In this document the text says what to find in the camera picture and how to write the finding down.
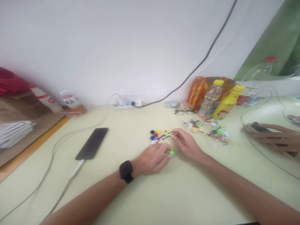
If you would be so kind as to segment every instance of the eyeglasses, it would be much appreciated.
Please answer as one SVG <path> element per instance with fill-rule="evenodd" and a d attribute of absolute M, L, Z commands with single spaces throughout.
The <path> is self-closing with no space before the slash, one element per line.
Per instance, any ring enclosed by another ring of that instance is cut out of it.
<path fill-rule="evenodd" d="M 186 112 L 190 116 L 195 114 L 195 111 L 191 110 L 191 109 L 189 109 L 189 110 L 176 109 L 174 114 L 182 116 L 184 114 L 184 112 Z"/>

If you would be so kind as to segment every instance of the mobile phone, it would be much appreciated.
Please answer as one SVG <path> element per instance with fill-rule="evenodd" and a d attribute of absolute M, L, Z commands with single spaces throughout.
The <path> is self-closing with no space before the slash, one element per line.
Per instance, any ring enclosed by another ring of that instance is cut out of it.
<path fill-rule="evenodd" d="M 266 132 L 271 132 L 269 129 L 265 128 L 265 127 L 260 127 L 258 125 L 258 122 L 252 122 L 251 124 L 248 123 L 244 126 L 245 130 L 250 132 L 250 133 L 266 133 Z M 272 144 L 270 143 L 270 145 L 276 147 L 287 147 L 286 144 Z M 283 155 L 285 155 L 286 157 L 289 158 L 293 158 L 296 157 L 296 155 L 298 154 L 297 152 L 281 152 Z"/>
<path fill-rule="evenodd" d="M 107 131 L 108 128 L 96 128 L 75 159 L 93 159 Z"/>

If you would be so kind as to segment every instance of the power strip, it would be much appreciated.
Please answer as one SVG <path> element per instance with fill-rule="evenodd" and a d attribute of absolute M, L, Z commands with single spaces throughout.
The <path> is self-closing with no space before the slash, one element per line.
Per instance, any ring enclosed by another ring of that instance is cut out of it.
<path fill-rule="evenodd" d="M 134 102 L 135 105 L 139 106 L 139 104 L 141 105 L 140 102 Z M 122 110 L 122 109 L 137 109 L 136 107 L 133 107 L 131 102 L 125 102 L 124 105 L 120 105 L 119 103 L 116 103 L 114 105 L 112 105 L 112 108 L 114 110 Z"/>

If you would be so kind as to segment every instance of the glasses frame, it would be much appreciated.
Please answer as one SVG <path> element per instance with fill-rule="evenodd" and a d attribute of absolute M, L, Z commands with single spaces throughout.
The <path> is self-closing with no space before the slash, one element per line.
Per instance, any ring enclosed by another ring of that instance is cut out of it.
<path fill-rule="evenodd" d="M 178 112 L 187 112 L 187 114 L 188 114 L 188 112 L 192 112 L 192 113 L 196 113 L 194 110 L 192 110 L 192 109 L 188 109 L 188 110 L 182 110 L 182 109 L 176 109 L 175 110 L 175 113 L 174 114 L 176 114 L 176 113 L 178 113 Z"/>

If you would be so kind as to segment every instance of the stack of papers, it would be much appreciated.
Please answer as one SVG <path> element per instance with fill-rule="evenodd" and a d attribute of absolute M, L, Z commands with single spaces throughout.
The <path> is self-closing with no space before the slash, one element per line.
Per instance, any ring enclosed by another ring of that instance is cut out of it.
<path fill-rule="evenodd" d="M 35 123 L 19 121 L 0 125 L 0 148 L 9 148 L 33 131 Z"/>

